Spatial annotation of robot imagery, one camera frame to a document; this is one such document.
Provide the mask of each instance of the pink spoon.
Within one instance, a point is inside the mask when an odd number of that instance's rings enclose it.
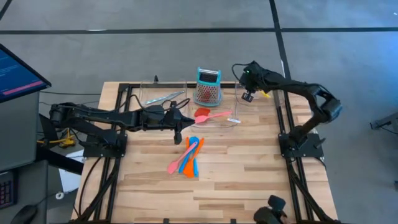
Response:
[[[214,118],[214,117],[217,117],[217,116],[230,115],[231,113],[232,113],[232,111],[225,111],[225,112],[222,112],[222,113],[213,114],[213,115],[209,115],[209,116],[205,116],[205,115],[197,116],[195,118],[195,124],[205,122],[209,118]]]
[[[192,149],[195,148],[195,146],[197,145],[197,142],[194,142],[185,152],[184,154],[182,154],[179,159],[177,159],[176,161],[173,161],[169,164],[169,166],[167,167],[167,172],[169,172],[169,174],[174,173],[174,171],[176,171],[178,169],[178,163],[190,152],[192,151]]]

